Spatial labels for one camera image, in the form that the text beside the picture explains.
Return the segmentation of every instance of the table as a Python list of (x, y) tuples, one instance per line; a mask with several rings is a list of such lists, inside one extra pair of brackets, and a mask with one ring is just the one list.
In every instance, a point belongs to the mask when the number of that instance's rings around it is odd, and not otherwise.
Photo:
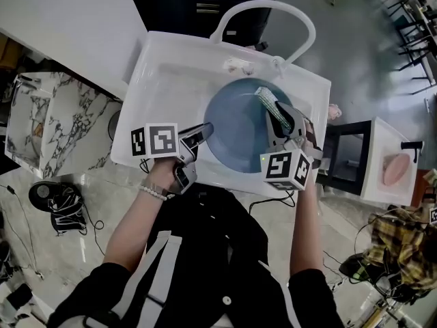
[[(358, 162), (348, 165), (356, 168), (354, 180), (335, 176), (340, 136), (354, 135), (362, 140)], [(380, 118), (326, 129), (326, 146), (333, 143), (330, 167), (327, 174), (319, 172), (317, 182), (341, 191), (359, 195), (363, 200), (409, 206), (416, 180), (417, 163), (414, 163), (414, 150), (402, 150), (401, 142), (408, 140)], [(387, 156), (406, 153), (410, 155), (410, 166), (399, 182), (386, 186), (383, 183), (384, 161)]]
[(0, 32), (122, 100), (147, 35), (133, 0), (0, 0)]

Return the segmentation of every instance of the yellow plaid shirt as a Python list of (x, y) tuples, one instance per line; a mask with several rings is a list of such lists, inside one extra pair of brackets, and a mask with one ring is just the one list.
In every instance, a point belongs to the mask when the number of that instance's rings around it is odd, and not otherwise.
[[(397, 218), (381, 217), (373, 222), (372, 247), (364, 253), (364, 259), (375, 266), (393, 267), (401, 271), (401, 282), (412, 289), (431, 290), (437, 287), (437, 263), (423, 256), (423, 246), (428, 237), (425, 228), (414, 214), (395, 210)], [(372, 215), (369, 222), (375, 219)], [(435, 232), (429, 225), (426, 232)]]

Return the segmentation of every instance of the pearl bracelet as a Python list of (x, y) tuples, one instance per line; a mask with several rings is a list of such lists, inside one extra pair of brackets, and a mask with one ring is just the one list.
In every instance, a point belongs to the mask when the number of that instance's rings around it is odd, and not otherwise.
[(155, 185), (153, 182), (147, 181), (147, 179), (144, 179), (141, 182), (139, 189), (153, 195), (154, 197), (160, 200), (163, 200), (164, 202), (175, 196), (174, 194), (167, 195), (166, 189), (163, 189), (162, 187)]

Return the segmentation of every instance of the white cabinet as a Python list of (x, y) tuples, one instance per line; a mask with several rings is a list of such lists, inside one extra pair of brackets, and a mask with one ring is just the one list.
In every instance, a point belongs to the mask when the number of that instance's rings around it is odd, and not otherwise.
[(62, 72), (17, 78), (5, 155), (40, 178), (102, 167), (122, 105)]

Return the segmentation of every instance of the small sink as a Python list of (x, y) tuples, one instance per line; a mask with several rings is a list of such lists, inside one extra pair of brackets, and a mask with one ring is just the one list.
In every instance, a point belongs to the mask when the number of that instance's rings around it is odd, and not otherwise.
[[(178, 43), (170, 42), (175, 38)], [(120, 113), (111, 152), (115, 163), (139, 168), (141, 157), (130, 151), (132, 130), (146, 123), (177, 123), (178, 130), (201, 124), (212, 97), (223, 86), (241, 78), (263, 79), (260, 72), (264, 63), (270, 62), (270, 56), (223, 44), (211, 46), (209, 39), (149, 32)], [(230, 64), (244, 67), (229, 67)], [(283, 70), (283, 78), (263, 80), (282, 89), (293, 105), (311, 118), (318, 146), (322, 147), (330, 81), (293, 64)], [(284, 192), (266, 184), (261, 173), (244, 174), (224, 166), (207, 143), (199, 147), (196, 168), (200, 183), (268, 197), (284, 196)]]
[[(372, 121), (369, 158), (361, 191), (361, 197), (364, 200), (406, 206), (411, 204), (417, 163), (414, 163), (414, 150), (401, 150), (401, 142), (408, 141), (384, 120), (375, 118)], [(410, 155), (410, 165), (399, 181), (386, 186), (383, 183), (384, 158), (399, 153)]]

